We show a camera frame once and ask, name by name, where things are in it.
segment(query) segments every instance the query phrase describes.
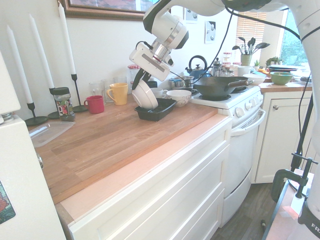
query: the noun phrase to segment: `black candle holder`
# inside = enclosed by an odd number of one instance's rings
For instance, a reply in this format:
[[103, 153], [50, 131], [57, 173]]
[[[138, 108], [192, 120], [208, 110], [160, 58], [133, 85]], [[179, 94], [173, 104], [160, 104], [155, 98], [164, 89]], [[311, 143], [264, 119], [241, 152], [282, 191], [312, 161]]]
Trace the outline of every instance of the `black candle holder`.
[[74, 85], [75, 85], [75, 90], [76, 90], [76, 95], [78, 97], [78, 102], [79, 102], [79, 106], [74, 106], [73, 107], [73, 111], [75, 113], [80, 113], [80, 112], [85, 112], [88, 111], [88, 109], [81, 105], [81, 101], [80, 101], [80, 96], [79, 96], [79, 91], [78, 91], [78, 85], [77, 85], [77, 80], [78, 80], [78, 76], [77, 74], [71, 74], [71, 78], [74, 81]]
[[35, 114], [35, 103], [27, 103], [28, 109], [31, 110], [33, 117], [29, 118], [27, 120], [25, 120], [25, 124], [29, 127], [29, 126], [35, 126], [35, 125], [40, 125], [45, 123], [46, 121], [48, 121], [48, 117], [47, 116], [36, 116]]
[[55, 105], [55, 107], [56, 107], [56, 111], [50, 113], [50, 114], [48, 115], [48, 117], [49, 117], [50, 119], [58, 119], [58, 118], [60, 118], [60, 117], [59, 117], [58, 106], [57, 106], [57, 104], [56, 104], [56, 100], [55, 100], [55, 97], [54, 97], [54, 88], [49, 88], [49, 91], [50, 91], [50, 93], [51, 93], [52, 96], [53, 96], [53, 100], [54, 100], [54, 105]]

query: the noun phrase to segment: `oven door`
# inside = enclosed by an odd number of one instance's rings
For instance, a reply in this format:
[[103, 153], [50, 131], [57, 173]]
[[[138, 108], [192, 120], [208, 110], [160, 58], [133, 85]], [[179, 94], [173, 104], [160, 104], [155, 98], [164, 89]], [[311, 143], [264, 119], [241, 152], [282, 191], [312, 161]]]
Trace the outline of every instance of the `oven door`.
[[225, 168], [225, 197], [246, 178], [253, 165], [258, 126], [266, 112], [259, 109], [243, 123], [231, 130], [229, 158]]

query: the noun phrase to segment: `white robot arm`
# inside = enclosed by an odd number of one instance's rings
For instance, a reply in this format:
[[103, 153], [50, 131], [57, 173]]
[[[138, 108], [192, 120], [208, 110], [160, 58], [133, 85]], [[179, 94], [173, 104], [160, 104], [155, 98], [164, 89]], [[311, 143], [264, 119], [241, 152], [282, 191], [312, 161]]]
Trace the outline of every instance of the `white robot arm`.
[[[174, 65], [170, 57], [171, 51], [181, 49], [188, 40], [186, 26], [178, 17], [168, 12], [173, 6], [185, 7], [203, 16], [216, 15], [225, 7], [239, 12], [271, 12], [282, 10], [286, 6], [291, 9], [312, 72], [316, 110], [312, 140], [316, 152], [320, 154], [320, 0], [160, 0], [143, 18], [145, 30], [155, 35], [156, 40], [150, 47], [139, 43], [129, 57], [143, 69], [140, 75], [147, 76], [144, 78], [145, 81], [150, 75], [161, 81], [165, 80], [170, 72], [169, 66]], [[289, 237], [290, 240], [320, 239], [320, 166], [315, 173], [307, 205], [314, 221], [296, 227]]]

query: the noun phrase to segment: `fridge magnet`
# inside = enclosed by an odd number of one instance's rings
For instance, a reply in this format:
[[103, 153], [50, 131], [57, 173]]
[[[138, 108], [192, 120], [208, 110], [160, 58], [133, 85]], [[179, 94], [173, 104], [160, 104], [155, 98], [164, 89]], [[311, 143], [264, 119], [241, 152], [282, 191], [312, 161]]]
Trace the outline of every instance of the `fridge magnet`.
[[198, 14], [194, 11], [191, 11], [187, 8], [184, 8], [184, 21], [187, 24], [196, 24], [198, 23]]
[[216, 38], [216, 22], [205, 21], [204, 43], [212, 44]]
[[0, 224], [12, 219], [16, 215], [7, 193], [0, 181]]

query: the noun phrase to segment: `window blind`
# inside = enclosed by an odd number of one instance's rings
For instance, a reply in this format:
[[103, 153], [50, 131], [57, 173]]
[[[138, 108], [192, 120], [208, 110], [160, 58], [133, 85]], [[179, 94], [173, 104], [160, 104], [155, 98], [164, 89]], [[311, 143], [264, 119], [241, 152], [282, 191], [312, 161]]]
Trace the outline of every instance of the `window blind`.
[[[256, 19], [265, 20], [267, 13], [266, 12], [239, 12], [241, 15], [249, 16]], [[264, 30], [265, 30], [265, 24], [253, 20], [249, 20], [243, 17], [238, 17], [238, 22], [236, 26], [236, 39], [235, 39], [235, 45], [238, 45], [239, 47], [244, 44], [242, 40], [240, 40], [238, 37], [243, 37], [245, 39], [246, 48], [248, 49], [248, 41], [251, 38], [255, 38], [255, 46], [262, 42], [262, 38], [264, 36]], [[256, 52], [253, 56], [253, 60], [257, 60], [260, 58], [260, 50]], [[234, 60], [236, 62], [240, 62], [241, 59], [241, 53], [239, 50], [234, 51]]]

